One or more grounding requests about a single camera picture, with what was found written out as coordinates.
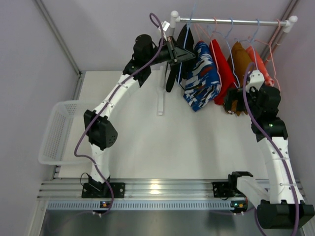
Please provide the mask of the black trousers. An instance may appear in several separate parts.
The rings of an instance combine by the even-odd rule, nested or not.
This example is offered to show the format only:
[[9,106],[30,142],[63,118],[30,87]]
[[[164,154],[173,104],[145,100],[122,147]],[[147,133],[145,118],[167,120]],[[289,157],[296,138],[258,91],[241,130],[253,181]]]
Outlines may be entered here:
[[179,46],[178,62],[170,66],[170,73],[167,78],[166,92],[171,92],[174,84],[179,83],[182,86],[182,80],[186,80],[189,70],[192,69],[196,61],[196,53],[194,52],[194,38],[188,24],[185,24],[181,29],[178,38],[177,46]]

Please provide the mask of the light blue wire hanger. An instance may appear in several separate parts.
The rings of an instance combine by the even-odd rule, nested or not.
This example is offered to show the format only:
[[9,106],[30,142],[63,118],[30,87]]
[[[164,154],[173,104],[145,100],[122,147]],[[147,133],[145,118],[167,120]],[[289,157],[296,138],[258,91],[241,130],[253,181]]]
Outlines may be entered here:
[[182,64],[183,62],[185,62],[185,60],[189,57],[189,53],[188,53],[188,50],[186,49],[186,43],[187,43],[187,40],[188,40],[188,34],[189,34],[189,29],[190,29],[190,25],[191,25],[191,20],[192,20],[192,17],[193,17],[193,14],[195,12],[195,8],[196,8],[196,2],[194,3],[193,5],[193,8],[192,8],[192,11],[191,11],[191,14],[190,14],[190,17],[189,17],[189,20],[188,22],[186,23],[186,34],[185,34],[185,38],[184,38],[184,44],[183,44],[183,56],[181,58],[181,64],[180,64],[180,68],[179,68],[179,74],[178,74],[178,85],[181,84],[181,69],[182,69]]

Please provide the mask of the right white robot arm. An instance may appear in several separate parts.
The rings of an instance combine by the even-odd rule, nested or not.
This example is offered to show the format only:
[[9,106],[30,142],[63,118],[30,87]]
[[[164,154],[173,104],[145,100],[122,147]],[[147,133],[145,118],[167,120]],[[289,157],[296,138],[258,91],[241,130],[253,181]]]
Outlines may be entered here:
[[251,129],[262,152],[270,189],[261,187],[250,172],[229,175],[231,187],[245,195],[254,206],[256,219],[263,229],[292,229],[293,234],[315,215],[306,204],[297,183],[288,154],[288,133],[278,117],[281,101],[277,88],[262,85],[249,90],[230,88],[224,107],[236,104],[251,118]]

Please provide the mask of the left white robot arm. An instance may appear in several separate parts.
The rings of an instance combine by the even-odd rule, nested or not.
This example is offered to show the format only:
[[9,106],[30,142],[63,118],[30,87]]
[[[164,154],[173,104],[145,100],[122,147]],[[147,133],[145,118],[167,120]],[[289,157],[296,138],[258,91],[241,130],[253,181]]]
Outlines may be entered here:
[[118,132],[112,124],[113,118],[128,99],[143,86],[151,74],[151,66],[167,62],[177,66],[195,59],[195,53],[180,46],[169,36],[155,45],[147,34],[138,36],[133,46],[131,60],[125,66],[118,82],[107,97],[93,110],[83,114],[85,131],[91,145],[93,167],[84,183],[82,198],[113,197],[110,185],[108,150],[116,142]]

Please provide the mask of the empty pink hanger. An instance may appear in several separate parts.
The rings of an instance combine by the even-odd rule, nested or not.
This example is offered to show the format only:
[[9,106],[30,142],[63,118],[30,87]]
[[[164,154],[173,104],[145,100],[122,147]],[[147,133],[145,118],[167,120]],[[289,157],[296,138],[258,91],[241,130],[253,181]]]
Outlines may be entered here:
[[275,63],[274,63],[274,57],[273,57],[273,53],[274,53],[274,49],[272,48],[272,44],[274,43],[275,41],[275,38],[276,38],[276,34],[280,31],[280,28],[281,28],[281,24],[280,24],[280,20],[279,19],[276,19],[277,23],[278,23],[278,26],[276,28],[276,31],[273,33],[271,39],[269,40],[269,42],[263,42],[261,40],[258,40],[258,39],[255,39],[254,42],[258,42],[260,44],[263,44],[263,45],[266,45],[269,49],[269,56],[265,59],[265,60],[262,60],[264,62],[264,65],[266,66],[267,62],[271,62],[272,63],[272,68],[273,68],[273,72],[274,72],[274,77],[272,79],[274,79],[275,83],[277,84],[278,86],[278,89],[279,91],[281,91],[281,86],[280,86],[280,83],[277,79],[277,73],[276,73],[276,68],[275,68]]

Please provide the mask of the red garment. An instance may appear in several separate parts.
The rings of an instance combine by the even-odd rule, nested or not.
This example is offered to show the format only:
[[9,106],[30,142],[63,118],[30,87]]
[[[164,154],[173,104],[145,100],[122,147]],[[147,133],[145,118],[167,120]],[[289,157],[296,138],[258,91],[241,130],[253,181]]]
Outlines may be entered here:
[[214,39],[209,44],[211,56],[214,56],[216,66],[219,71],[219,76],[221,78],[221,89],[220,93],[214,98],[214,103],[216,105],[222,105],[224,103],[224,98],[227,95],[229,89],[236,88],[237,81],[232,73],[232,70],[224,57],[218,42]]

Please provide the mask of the blue white patterned shorts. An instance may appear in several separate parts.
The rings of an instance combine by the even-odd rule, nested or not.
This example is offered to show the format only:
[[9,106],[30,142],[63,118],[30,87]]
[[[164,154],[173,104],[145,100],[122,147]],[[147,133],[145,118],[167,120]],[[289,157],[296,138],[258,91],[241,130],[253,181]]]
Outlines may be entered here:
[[199,41],[194,52],[197,54],[196,62],[187,75],[183,98],[192,110],[197,112],[219,95],[221,79],[209,46]]

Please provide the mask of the brown garment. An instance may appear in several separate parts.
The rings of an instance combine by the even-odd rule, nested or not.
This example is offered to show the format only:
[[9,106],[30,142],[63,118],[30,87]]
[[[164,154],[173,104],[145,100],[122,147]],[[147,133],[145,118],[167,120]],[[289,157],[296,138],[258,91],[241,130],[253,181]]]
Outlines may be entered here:
[[235,42],[232,47],[232,56],[230,56],[227,60],[230,68],[235,73],[237,78],[237,87],[243,87],[243,80],[245,71],[248,65],[252,62],[246,50],[243,48],[242,44],[239,42]]

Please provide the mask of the coral orange garment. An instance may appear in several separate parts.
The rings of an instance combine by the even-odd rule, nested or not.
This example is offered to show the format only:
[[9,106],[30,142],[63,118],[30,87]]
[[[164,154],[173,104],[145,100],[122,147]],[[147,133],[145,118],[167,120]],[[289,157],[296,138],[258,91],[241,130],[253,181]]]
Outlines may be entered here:
[[252,47],[249,46],[246,49],[246,52],[248,53],[249,57],[251,58],[251,60],[255,63],[255,65],[257,65],[258,70],[263,74],[264,76],[264,80],[265,80],[265,84],[268,86],[274,86],[274,79],[271,78],[271,76],[269,75],[264,62],[262,61],[260,55],[258,54],[258,52]]

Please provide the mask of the white plastic basket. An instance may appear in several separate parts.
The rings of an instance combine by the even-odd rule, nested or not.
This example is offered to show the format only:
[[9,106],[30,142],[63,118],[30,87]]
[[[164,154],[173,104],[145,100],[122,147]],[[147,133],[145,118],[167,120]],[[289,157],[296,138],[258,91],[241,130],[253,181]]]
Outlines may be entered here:
[[38,155],[40,164],[62,166],[89,162],[85,157],[76,157],[74,149],[85,130],[84,112],[97,105],[93,100],[69,100],[53,107]]

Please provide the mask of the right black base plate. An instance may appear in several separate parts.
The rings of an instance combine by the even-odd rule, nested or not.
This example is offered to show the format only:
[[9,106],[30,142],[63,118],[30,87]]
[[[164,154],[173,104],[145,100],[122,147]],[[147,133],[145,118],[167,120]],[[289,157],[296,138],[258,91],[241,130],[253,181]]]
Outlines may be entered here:
[[227,200],[232,197],[245,197],[234,184],[227,181],[212,182],[213,194],[215,198]]

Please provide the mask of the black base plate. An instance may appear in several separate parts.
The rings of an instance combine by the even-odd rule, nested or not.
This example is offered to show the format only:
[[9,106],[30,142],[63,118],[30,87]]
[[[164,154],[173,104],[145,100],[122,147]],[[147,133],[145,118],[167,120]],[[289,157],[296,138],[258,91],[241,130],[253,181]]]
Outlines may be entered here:
[[[125,183],[114,182],[110,183],[114,198],[125,197]],[[106,183],[92,185],[84,183],[81,194],[82,198],[112,198],[111,191]]]
[[227,181],[212,182],[213,194],[215,198],[227,200],[232,197],[245,197],[234,184]]

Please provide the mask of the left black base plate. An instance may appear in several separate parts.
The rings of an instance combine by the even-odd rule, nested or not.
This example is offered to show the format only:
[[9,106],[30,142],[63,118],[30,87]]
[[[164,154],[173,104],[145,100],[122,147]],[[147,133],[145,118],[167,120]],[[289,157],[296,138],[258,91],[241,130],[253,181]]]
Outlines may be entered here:
[[[114,198],[125,197],[125,183],[114,182],[110,183]],[[82,198],[112,198],[111,191],[106,183],[92,185],[84,183],[81,194]]]

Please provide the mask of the aluminium mounting rail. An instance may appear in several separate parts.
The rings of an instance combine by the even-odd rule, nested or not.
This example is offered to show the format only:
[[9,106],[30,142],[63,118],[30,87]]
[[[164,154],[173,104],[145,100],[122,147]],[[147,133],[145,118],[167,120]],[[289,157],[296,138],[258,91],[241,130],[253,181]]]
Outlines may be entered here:
[[[80,199],[86,178],[58,178],[40,185],[39,199]],[[125,184],[125,200],[207,200],[214,197],[219,179],[111,179]]]

